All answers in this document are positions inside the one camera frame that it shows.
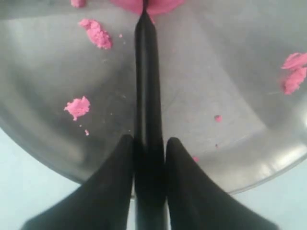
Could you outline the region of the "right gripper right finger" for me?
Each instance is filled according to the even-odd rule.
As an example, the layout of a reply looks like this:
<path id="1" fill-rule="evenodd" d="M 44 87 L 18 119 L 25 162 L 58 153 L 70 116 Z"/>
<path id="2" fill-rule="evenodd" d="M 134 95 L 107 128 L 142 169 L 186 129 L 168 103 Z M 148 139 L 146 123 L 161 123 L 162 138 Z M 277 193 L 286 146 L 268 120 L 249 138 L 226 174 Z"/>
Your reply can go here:
<path id="1" fill-rule="evenodd" d="M 215 184 L 178 138 L 166 146 L 167 201 L 173 230 L 277 230 Z"/>

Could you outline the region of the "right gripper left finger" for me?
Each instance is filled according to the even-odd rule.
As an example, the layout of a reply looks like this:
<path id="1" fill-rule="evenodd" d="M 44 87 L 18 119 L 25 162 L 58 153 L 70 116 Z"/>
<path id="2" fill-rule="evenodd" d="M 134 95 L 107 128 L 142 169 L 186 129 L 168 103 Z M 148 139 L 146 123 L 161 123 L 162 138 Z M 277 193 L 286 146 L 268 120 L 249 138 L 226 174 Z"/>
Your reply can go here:
<path id="1" fill-rule="evenodd" d="M 48 210 L 29 219 L 24 230 L 125 230 L 133 179 L 133 138 L 124 135 L 84 184 Z"/>

